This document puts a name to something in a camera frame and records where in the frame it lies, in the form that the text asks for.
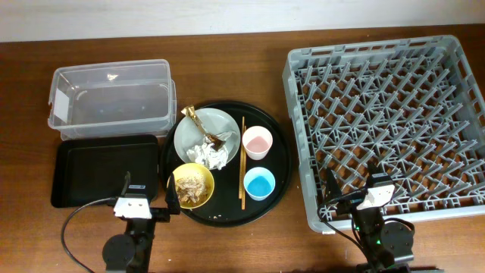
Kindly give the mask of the pink cup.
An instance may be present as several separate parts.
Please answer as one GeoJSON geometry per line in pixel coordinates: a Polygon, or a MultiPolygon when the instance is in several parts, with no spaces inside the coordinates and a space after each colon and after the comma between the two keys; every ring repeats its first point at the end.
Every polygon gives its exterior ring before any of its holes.
{"type": "Polygon", "coordinates": [[[250,159],[262,160],[272,147],[273,136],[266,127],[252,126],[242,135],[242,144],[250,159]]]}

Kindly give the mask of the wooden chopstick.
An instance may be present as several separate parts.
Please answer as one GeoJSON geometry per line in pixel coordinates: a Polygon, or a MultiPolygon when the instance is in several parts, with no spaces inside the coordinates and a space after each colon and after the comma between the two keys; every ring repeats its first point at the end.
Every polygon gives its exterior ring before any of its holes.
{"type": "Polygon", "coordinates": [[[245,127],[245,117],[242,117],[242,123],[241,123],[241,130],[240,130],[240,151],[239,151],[239,193],[238,197],[239,199],[242,199],[243,197],[243,134],[244,134],[244,127],[245,127]]]}
{"type": "Polygon", "coordinates": [[[243,179],[242,179],[242,199],[241,199],[241,209],[245,210],[246,209],[246,194],[244,190],[244,177],[246,174],[246,151],[245,148],[243,150],[243,167],[242,167],[242,174],[243,174],[243,179]]]}

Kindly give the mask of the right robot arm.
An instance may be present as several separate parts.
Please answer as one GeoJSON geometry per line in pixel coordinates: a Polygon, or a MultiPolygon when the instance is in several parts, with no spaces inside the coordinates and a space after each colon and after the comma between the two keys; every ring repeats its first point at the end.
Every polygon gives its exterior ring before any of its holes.
{"type": "Polygon", "coordinates": [[[368,173],[363,187],[344,194],[333,170],[326,170],[324,202],[318,208],[335,205],[338,215],[350,215],[353,237],[330,224],[322,212],[318,212],[318,217],[331,230],[349,238],[365,256],[367,261],[356,265],[357,272],[410,272],[415,226],[400,218],[383,217],[380,210],[391,201],[396,183],[372,163],[368,173]]]}

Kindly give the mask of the pale grey plate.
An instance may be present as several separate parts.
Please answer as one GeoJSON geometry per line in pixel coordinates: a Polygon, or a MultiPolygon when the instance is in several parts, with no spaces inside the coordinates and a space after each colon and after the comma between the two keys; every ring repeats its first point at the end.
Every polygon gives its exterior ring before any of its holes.
{"type": "MultiPolygon", "coordinates": [[[[200,108],[195,110],[196,115],[202,121],[202,125],[209,132],[224,139],[224,148],[227,150],[227,163],[238,153],[241,133],[237,122],[225,111],[216,108],[200,108]]],[[[192,159],[186,152],[195,145],[203,144],[203,135],[193,123],[184,117],[176,126],[174,133],[174,147],[177,155],[184,163],[191,163],[192,159]]]]}

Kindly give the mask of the yellow bowl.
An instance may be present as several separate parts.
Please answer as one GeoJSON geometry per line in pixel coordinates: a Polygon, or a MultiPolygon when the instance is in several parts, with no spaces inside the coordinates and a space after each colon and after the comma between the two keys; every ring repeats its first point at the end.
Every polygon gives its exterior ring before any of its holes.
{"type": "Polygon", "coordinates": [[[182,209],[196,209],[211,198],[214,192],[214,178],[204,165],[186,163],[169,175],[167,188],[170,186],[174,186],[182,209]]]}

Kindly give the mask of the food scraps pile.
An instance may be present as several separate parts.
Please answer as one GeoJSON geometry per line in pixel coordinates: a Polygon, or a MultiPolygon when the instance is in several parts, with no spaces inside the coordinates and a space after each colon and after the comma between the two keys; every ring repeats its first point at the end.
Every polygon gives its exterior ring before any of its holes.
{"type": "Polygon", "coordinates": [[[204,177],[182,177],[176,181],[178,199],[184,203],[197,203],[206,196],[204,177]]]}

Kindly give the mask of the white napkin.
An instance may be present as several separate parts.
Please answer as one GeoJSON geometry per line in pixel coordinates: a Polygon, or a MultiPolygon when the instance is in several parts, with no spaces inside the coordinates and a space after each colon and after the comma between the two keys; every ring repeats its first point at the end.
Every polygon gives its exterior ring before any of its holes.
{"type": "Polygon", "coordinates": [[[215,144],[204,136],[202,143],[188,149],[186,154],[193,163],[204,165],[209,170],[221,170],[228,163],[230,152],[225,145],[222,145],[218,151],[214,148],[215,144]]]}

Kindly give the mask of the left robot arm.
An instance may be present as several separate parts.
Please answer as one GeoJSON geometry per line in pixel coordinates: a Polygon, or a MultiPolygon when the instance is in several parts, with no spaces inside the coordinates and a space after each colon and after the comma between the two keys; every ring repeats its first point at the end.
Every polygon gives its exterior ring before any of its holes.
{"type": "Polygon", "coordinates": [[[172,215],[180,214],[173,175],[167,182],[166,208],[152,208],[146,195],[128,193],[129,188],[130,173],[127,173],[124,188],[114,204],[114,216],[127,223],[126,230],[111,237],[102,250],[109,273],[147,272],[156,224],[168,223],[172,215]]]}

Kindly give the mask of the blue cup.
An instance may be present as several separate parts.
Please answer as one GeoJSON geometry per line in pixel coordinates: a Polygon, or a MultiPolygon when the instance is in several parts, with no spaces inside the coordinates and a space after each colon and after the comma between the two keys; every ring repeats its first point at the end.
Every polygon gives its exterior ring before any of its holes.
{"type": "Polygon", "coordinates": [[[276,187],[274,175],[266,168],[255,167],[246,172],[244,189],[249,197],[255,201],[268,198],[276,187]]]}

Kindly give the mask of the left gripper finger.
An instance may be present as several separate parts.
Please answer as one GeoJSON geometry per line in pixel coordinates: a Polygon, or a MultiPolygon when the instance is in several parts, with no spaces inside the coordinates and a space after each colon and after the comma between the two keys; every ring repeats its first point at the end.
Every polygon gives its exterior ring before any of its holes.
{"type": "Polygon", "coordinates": [[[177,195],[174,174],[171,174],[168,179],[166,195],[164,200],[167,203],[167,209],[171,215],[180,214],[180,202],[177,195]]]}
{"type": "Polygon", "coordinates": [[[129,185],[130,185],[130,172],[127,171],[124,177],[124,187],[121,191],[120,197],[125,197],[126,191],[129,188],[129,185]]]}

